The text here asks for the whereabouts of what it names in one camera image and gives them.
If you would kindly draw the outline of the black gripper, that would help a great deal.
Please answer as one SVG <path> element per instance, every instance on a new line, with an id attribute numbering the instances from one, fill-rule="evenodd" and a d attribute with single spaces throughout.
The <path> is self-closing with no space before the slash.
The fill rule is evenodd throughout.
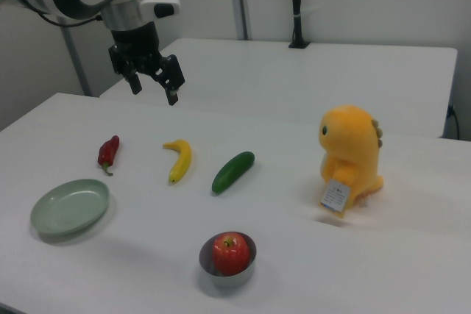
<path id="1" fill-rule="evenodd" d="M 113 70 L 129 83 L 133 94 L 142 91 L 137 72 L 151 76 L 165 90 L 170 106 L 178 102 L 177 91 L 185 83 L 179 61 L 174 54 L 159 52 L 159 37 L 154 22 L 137 29 L 112 31 L 115 44 L 108 51 Z"/>

